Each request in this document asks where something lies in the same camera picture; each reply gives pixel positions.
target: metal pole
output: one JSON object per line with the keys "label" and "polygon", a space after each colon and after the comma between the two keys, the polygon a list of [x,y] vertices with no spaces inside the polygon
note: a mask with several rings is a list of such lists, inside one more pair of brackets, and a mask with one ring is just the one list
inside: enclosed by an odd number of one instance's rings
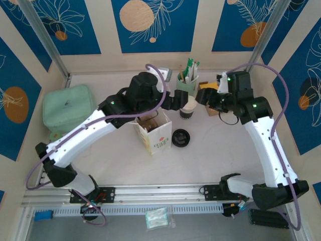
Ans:
{"label": "metal pole", "polygon": [[41,19],[39,18],[35,8],[29,0],[17,0],[19,7],[26,19],[28,20],[30,26],[36,33],[40,42],[46,49],[50,58],[55,62],[61,74],[66,78],[66,82],[69,79],[69,73],[62,59],[60,58],[60,54],[52,41],[50,35],[48,34],[45,26],[42,24]]}
{"label": "metal pole", "polygon": [[[262,55],[266,45],[270,41],[276,27],[278,26],[279,22],[281,21],[286,9],[288,8],[291,0],[275,0],[278,1],[276,4],[271,17],[267,21],[267,24],[263,30],[263,33],[259,40],[257,41],[257,44],[253,50],[253,54],[250,58],[249,63],[255,63]],[[247,67],[247,71],[249,72],[252,69],[253,65]]]}

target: blue tape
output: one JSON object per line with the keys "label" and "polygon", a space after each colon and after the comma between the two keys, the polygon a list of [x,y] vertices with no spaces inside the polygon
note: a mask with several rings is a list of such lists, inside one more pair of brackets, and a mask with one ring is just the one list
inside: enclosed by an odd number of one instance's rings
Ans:
{"label": "blue tape", "polygon": [[52,219],[53,218],[53,210],[48,210],[44,212],[36,212],[35,213],[35,222],[45,219]]}

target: green cup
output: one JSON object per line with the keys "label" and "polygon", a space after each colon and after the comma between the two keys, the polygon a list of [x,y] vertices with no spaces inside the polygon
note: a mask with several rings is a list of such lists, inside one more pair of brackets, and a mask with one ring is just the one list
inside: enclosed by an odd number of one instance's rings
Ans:
{"label": "green cup", "polygon": [[189,95],[194,96],[194,90],[195,90],[196,82],[198,80],[198,76],[188,84],[184,84],[183,82],[181,82],[179,80],[179,76],[180,75],[176,77],[176,89],[186,91],[189,93]]}

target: blue panel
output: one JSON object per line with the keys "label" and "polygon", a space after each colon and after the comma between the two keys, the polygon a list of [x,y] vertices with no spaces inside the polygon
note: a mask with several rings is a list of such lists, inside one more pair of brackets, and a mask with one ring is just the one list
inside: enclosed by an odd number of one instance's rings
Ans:
{"label": "blue panel", "polygon": [[[289,10],[297,10],[304,1],[306,0],[293,0],[284,14],[284,18],[289,18],[290,27],[299,13],[293,11],[293,14]],[[212,51],[252,51],[276,3],[276,0],[226,0]],[[284,30],[281,28],[279,31],[287,33],[290,27]]]}
{"label": "blue panel", "polygon": [[280,47],[287,33],[292,28],[295,20],[300,15],[302,9],[308,0],[293,0],[286,10],[283,18],[275,29],[270,41],[262,53],[262,59],[265,64],[268,64],[274,56],[276,50]]}
{"label": "blue panel", "polygon": [[14,161],[41,87],[0,38],[0,154]]}
{"label": "blue panel", "polygon": [[25,42],[29,45],[35,56],[38,58],[46,71],[49,70],[51,65],[51,58],[47,51],[42,46],[35,32],[29,26],[29,22],[21,12],[18,5],[13,4],[8,0],[0,0],[0,6],[8,15],[16,29],[19,31]]}
{"label": "blue panel", "polygon": [[[290,93],[285,116],[300,154],[321,144],[321,19],[316,23],[281,71]],[[281,81],[273,82],[281,105]]]}
{"label": "blue panel", "polygon": [[4,197],[4,195],[5,195],[5,192],[0,190],[0,205],[1,205],[1,201],[2,201],[2,199]]}
{"label": "blue panel", "polygon": [[321,182],[313,184],[313,188],[319,200],[319,203],[321,204]]}
{"label": "blue panel", "polygon": [[198,0],[112,0],[122,53],[190,52]]}
{"label": "blue panel", "polygon": [[[8,0],[0,2],[9,8],[14,5]],[[61,55],[101,54],[84,0],[34,0],[31,3]],[[29,33],[31,27],[24,17],[20,17],[19,7],[11,13],[8,9],[6,12],[31,47],[34,33]]]}

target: white cardboard box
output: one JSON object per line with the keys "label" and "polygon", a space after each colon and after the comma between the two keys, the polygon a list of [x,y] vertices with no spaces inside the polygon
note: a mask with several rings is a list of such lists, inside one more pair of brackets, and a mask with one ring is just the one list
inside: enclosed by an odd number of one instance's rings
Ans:
{"label": "white cardboard box", "polygon": [[[156,112],[152,115],[144,116],[142,120],[155,115]],[[150,132],[147,132],[146,129],[139,125],[137,119],[134,121],[136,133],[151,155],[165,148],[170,148],[172,144],[172,122],[165,115],[162,108],[158,109],[158,116],[153,119],[158,127]]]}

